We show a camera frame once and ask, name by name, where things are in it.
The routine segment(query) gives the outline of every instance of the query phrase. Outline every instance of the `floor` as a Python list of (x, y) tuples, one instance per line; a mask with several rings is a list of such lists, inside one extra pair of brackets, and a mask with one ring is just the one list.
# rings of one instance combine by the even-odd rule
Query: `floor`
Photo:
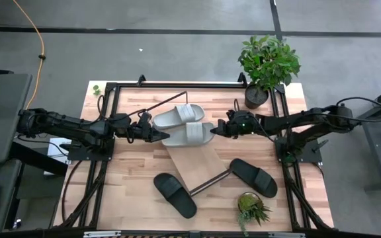
[[(273, 0), (18, 2), (41, 27), (115, 29), (112, 34), (43, 33), (48, 58), (32, 107), (79, 116), (89, 80), (137, 80), (144, 74), (152, 81), (235, 81), (242, 70), (236, 61), (241, 42), (248, 34), (280, 33), (279, 27), (300, 56), (302, 68), (294, 81), (303, 84), (308, 107), (381, 94), (381, 1), (276, 0), (276, 6)], [(29, 24), (14, 3), (0, 0), (0, 26)], [(330, 37), (331, 32), (340, 33)], [(36, 33), (0, 32), (0, 69), (35, 77), (39, 53)], [(347, 106), (359, 115), (371, 105)], [(329, 143), (321, 154), (336, 228), (381, 234), (381, 192), (363, 190), (379, 182), (364, 132), (357, 128), (325, 139)], [(52, 187), (55, 193), (59, 189)], [(49, 198), (57, 196), (31, 202), (53, 206)], [(50, 211), (25, 206), (23, 223), (49, 225), (42, 214), (50, 216)]]

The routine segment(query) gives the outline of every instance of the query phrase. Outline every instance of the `small potted succulent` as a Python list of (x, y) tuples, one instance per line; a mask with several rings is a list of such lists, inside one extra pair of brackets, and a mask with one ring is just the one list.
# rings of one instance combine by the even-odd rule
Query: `small potted succulent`
[(251, 36), (243, 45), (237, 60), (251, 78), (245, 90), (245, 105), (255, 109), (267, 101), (269, 89), (280, 83), (288, 85), (292, 74), (298, 76), (301, 65), (295, 50), (276, 38), (265, 36), (257, 40), (256, 36)]
[(246, 237), (248, 236), (248, 232), (245, 228), (246, 223), (255, 219), (261, 226), (262, 221), (269, 220), (269, 216), (266, 212), (271, 212), (270, 209), (266, 207), (260, 197), (253, 192), (242, 194), (237, 201), (237, 206), (239, 208), (237, 222)]

